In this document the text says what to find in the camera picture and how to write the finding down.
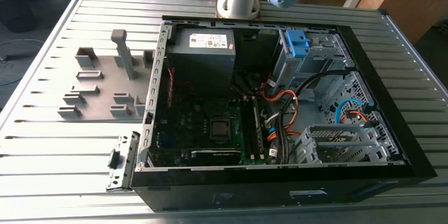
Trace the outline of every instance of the label sticker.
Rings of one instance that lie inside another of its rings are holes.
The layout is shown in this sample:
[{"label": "label sticker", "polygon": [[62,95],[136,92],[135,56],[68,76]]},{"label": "label sticker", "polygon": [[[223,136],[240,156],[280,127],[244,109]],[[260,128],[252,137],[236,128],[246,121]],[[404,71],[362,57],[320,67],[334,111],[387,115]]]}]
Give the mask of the label sticker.
[{"label": "label sticker", "polygon": [[192,34],[190,35],[190,47],[227,48],[227,36],[224,34]]},{"label": "label sticker", "polygon": [[275,87],[275,81],[274,80],[268,79],[267,83],[270,84],[271,87]]},{"label": "label sticker", "polygon": [[276,157],[278,156],[278,150],[270,149],[270,156]]}]

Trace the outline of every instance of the blue cable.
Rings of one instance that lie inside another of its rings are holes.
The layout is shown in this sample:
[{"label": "blue cable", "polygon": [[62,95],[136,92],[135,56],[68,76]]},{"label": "blue cable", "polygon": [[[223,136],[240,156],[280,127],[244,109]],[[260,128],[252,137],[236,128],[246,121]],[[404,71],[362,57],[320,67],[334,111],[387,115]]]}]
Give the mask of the blue cable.
[{"label": "blue cable", "polygon": [[20,77],[18,80],[12,81],[12,82],[2,83],[2,84],[0,84],[0,87],[2,87],[2,86],[6,86],[6,85],[10,85],[10,84],[14,84],[14,83],[16,83],[16,82],[20,81],[20,80],[22,80],[22,77]]},{"label": "blue cable", "polygon": [[339,123],[339,120],[342,119],[342,110],[343,110],[343,107],[344,107],[346,103],[348,103],[348,102],[356,102],[360,106],[363,106],[363,102],[360,100],[358,100],[358,99],[347,99],[347,100],[344,100],[339,104],[339,106],[336,108],[336,111],[335,111],[335,123]]}]

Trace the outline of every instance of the ram slot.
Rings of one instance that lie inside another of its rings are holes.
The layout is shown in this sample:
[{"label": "ram slot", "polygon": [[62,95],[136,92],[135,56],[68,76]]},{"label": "ram slot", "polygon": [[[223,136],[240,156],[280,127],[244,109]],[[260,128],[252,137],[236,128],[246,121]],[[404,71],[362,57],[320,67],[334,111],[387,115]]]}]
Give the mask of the ram slot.
[{"label": "ram slot", "polygon": [[255,159],[259,154],[258,128],[254,112],[254,101],[242,101],[242,130],[244,136],[246,156]]}]

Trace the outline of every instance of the power supply label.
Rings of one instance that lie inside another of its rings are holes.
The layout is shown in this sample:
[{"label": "power supply label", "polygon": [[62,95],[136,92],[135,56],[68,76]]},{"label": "power supply label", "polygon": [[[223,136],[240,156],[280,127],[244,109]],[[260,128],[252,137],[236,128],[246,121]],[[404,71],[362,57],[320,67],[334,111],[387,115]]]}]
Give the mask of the power supply label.
[{"label": "power supply label", "polygon": [[224,34],[192,34],[190,35],[190,47],[227,48],[227,36]]}]

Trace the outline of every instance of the electrical cable on floor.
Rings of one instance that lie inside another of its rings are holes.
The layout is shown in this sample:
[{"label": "electrical cable on floor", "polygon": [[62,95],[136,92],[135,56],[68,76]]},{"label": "electrical cable on floor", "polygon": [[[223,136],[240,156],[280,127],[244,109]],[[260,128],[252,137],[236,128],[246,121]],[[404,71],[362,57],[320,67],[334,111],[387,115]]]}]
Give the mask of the electrical cable on floor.
[{"label": "electrical cable on floor", "polygon": [[[42,48],[42,46],[40,45],[36,45],[35,43],[32,43],[32,42],[39,42],[39,43],[46,43],[44,41],[42,41],[42,40],[39,40],[39,39],[12,39],[12,40],[8,40],[8,41],[6,41],[6,42],[2,42],[0,43],[0,46],[3,46],[3,45],[6,45],[6,44],[10,44],[10,43],[12,43],[12,42],[27,42],[28,44],[31,44],[31,45],[34,45],[35,47],[38,47],[38,48]],[[6,64],[6,63],[8,63],[8,61],[10,60],[0,60],[0,63],[2,64]]]},{"label": "electrical cable on floor", "polygon": [[10,85],[10,84],[14,84],[14,83],[16,83],[16,82],[20,81],[20,80],[22,80],[22,77],[20,77],[18,80],[12,81],[12,82],[0,83],[0,87],[3,87],[3,86],[6,86],[6,85]]},{"label": "electrical cable on floor", "polygon": [[39,39],[12,39],[12,40],[8,40],[8,41],[6,41],[6,42],[2,42],[0,43],[0,46],[3,46],[3,45],[6,45],[6,44],[10,44],[10,43],[12,43],[12,42],[28,42],[31,45],[34,45],[34,46],[36,46],[36,47],[42,47],[40,45],[36,45],[35,43],[31,43],[32,41],[35,41],[35,42],[39,42],[39,43],[46,43],[44,41],[42,41],[42,40],[39,40]]}]

